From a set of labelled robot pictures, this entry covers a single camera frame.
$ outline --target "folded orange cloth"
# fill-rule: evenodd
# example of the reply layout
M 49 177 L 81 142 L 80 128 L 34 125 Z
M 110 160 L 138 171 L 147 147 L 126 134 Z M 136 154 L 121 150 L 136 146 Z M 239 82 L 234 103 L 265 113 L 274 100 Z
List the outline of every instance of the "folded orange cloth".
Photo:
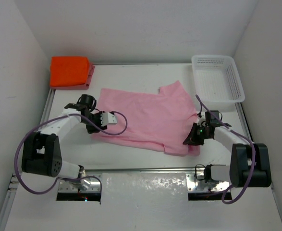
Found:
M 51 60 L 50 87 L 53 89 L 69 87 L 69 89 L 88 88 L 94 66 L 87 57 L 55 56 Z

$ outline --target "white plastic basket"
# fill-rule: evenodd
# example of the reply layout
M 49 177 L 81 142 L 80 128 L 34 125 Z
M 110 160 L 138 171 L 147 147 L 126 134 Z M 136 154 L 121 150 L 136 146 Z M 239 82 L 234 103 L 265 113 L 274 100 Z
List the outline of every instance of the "white plastic basket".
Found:
M 194 55 L 192 69 L 196 93 L 209 103 L 239 103 L 245 100 L 235 61 L 230 56 Z

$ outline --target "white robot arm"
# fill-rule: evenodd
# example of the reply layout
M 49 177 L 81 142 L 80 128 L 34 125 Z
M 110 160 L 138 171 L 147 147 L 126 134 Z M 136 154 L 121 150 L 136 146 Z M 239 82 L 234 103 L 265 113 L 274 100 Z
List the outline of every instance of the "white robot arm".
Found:
M 219 111 L 211 111 L 219 118 Z M 205 139 L 215 139 L 231 153 L 231 163 L 225 165 L 207 165 L 204 170 L 205 182 L 228 181 L 234 187 L 243 187 L 250 168 L 248 160 L 252 158 L 250 143 L 222 127 L 209 112 L 205 112 L 205 120 L 194 123 L 183 144 L 203 145 Z M 271 185 L 271 172 L 268 149 L 266 145 L 254 143 L 256 150 L 256 163 L 249 187 L 269 187 Z
M 95 106 L 94 97 L 82 95 L 77 103 L 65 106 L 59 116 L 62 117 L 61 120 L 51 122 L 38 132 L 31 133 L 24 142 L 23 172 L 66 179 L 81 177 L 82 166 L 62 160 L 60 143 L 77 124 L 85 123 L 89 134 L 106 130 L 109 124 L 117 124 L 113 112 L 91 113 Z M 95 126 L 78 115 L 85 116 Z

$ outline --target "metal frame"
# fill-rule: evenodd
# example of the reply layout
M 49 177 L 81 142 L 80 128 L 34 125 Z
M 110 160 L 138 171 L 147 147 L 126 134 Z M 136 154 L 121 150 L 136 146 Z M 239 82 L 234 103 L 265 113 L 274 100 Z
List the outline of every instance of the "metal frame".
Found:
M 227 189 L 229 182 L 208 182 L 204 183 L 201 179 L 204 177 L 204 168 L 138 168 L 138 169 L 98 169 L 86 170 L 87 176 L 95 176 L 102 180 L 103 173 L 184 173 L 186 175 L 187 192 L 188 193 L 217 193 Z M 100 183 L 94 178 L 88 179 L 89 187 L 82 193 L 98 193 L 100 192 Z M 58 193 L 78 193 L 78 189 L 73 184 L 60 180 Z
M 3 231 L 5 229 L 18 185 L 18 179 L 16 178 L 15 174 L 13 174 L 0 212 L 0 231 Z

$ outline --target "pink shirt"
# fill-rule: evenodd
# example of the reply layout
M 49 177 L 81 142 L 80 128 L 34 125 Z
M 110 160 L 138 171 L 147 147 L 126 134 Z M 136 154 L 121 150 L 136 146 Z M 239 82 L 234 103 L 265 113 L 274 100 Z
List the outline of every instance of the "pink shirt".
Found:
M 197 115 L 179 81 L 160 87 L 159 94 L 102 89 L 97 108 L 123 113 L 128 119 L 128 128 L 119 136 L 96 133 L 92 135 L 94 139 L 173 155 L 199 155 L 199 147 L 183 145 Z M 123 130 L 124 119 L 120 115 L 117 119 L 118 124 L 108 126 L 108 132 Z

